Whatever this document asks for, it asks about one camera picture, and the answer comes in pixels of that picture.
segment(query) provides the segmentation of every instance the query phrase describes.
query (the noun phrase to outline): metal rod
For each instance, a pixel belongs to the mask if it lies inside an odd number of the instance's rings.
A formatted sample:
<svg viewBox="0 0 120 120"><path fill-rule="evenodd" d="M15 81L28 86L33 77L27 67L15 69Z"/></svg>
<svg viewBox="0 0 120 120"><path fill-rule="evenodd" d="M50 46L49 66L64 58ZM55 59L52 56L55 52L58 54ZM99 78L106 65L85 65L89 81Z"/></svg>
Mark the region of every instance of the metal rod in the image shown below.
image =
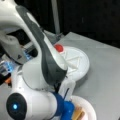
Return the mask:
<svg viewBox="0 0 120 120"><path fill-rule="evenodd" d="M51 2L52 2L55 31L56 31L56 34L60 34L60 23L59 23L57 0L51 0Z"/></svg>

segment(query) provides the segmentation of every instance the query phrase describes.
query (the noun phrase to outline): white surface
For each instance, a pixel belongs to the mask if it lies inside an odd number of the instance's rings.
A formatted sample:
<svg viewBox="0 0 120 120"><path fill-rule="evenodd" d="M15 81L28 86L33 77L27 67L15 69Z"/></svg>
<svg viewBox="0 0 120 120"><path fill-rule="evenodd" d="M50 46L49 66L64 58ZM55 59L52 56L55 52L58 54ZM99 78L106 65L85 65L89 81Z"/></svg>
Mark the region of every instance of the white surface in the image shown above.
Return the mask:
<svg viewBox="0 0 120 120"><path fill-rule="evenodd" d="M90 60L88 77L74 91L94 107L97 120L120 117L120 49L75 33L66 35L59 44L84 51Z"/></svg>
<svg viewBox="0 0 120 120"><path fill-rule="evenodd" d="M73 103L82 107L85 112L82 120L97 120L95 110L88 101L78 96L72 96L71 99Z"/></svg>
<svg viewBox="0 0 120 120"><path fill-rule="evenodd" d="M63 46L64 51L61 55L68 63L67 77L69 80L78 81L83 78L90 67L87 55L80 49Z"/></svg>

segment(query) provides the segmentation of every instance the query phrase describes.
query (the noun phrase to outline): white plastic casing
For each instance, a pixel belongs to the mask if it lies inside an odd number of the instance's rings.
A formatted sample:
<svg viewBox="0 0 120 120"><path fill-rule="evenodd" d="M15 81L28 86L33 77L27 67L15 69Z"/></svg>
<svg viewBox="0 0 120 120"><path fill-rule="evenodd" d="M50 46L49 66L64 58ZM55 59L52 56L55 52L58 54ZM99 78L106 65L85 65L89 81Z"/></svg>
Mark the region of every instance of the white plastic casing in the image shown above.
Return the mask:
<svg viewBox="0 0 120 120"><path fill-rule="evenodd" d="M25 120L47 120L54 116L57 110L57 101L54 95L46 91L36 91L29 88L22 78L19 67L12 73L12 91L21 94L27 103Z"/></svg>

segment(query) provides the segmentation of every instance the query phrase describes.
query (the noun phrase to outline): blue object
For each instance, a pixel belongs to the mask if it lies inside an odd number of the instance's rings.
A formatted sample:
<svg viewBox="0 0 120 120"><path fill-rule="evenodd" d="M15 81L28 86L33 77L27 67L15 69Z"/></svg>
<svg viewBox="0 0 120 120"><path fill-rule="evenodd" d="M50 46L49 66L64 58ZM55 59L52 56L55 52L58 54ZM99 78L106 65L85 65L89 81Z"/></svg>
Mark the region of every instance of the blue object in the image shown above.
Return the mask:
<svg viewBox="0 0 120 120"><path fill-rule="evenodd" d="M54 117L61 116L64 111L64 99L59 94L53 93L53 95L55 96L56 101L57 101L57 110L56 110Z"/></svg>
<svg viewBox="0 0 120 120"><path fill-rule="evenodd" d="M64 102L64 111L60 120L72 120L72 115L74 112L74 105L72 102Z"/></svg>
<svg viewBox="0 0 120 120"><path fill-rule="evenodd" d="M32 56L30 56L26 51L24 51L24 55L26 56L28 61L32 59Z"/></svg>
<svg viewBox="0 0 120 120"><path fill-rule="evenodd" d="M15 67L14 63L11 61L7 61L4 63L4 65L5 65L8 73L12 73L12 71L14 70L14 67Z"/></svg>
<svg viewBox="0 0 120 120"><path fill-rule="evenodd" d="M18 109L18 105L17 104L13 104L13 109L17 110Z"/></svg>

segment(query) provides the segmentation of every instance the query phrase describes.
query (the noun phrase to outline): background wall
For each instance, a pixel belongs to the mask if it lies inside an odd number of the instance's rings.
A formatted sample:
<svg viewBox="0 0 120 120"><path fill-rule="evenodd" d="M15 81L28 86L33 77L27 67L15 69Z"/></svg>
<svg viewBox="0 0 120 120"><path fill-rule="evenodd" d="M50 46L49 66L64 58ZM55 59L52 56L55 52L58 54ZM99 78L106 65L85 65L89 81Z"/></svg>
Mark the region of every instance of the background wall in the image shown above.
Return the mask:
<svg viewBox="0 0 120 120"><path fill-rule="evenodd" d="M16 0L55 32L51 0ZM72 31L120 47L120 0L58 0L61 32Z"/></svg>

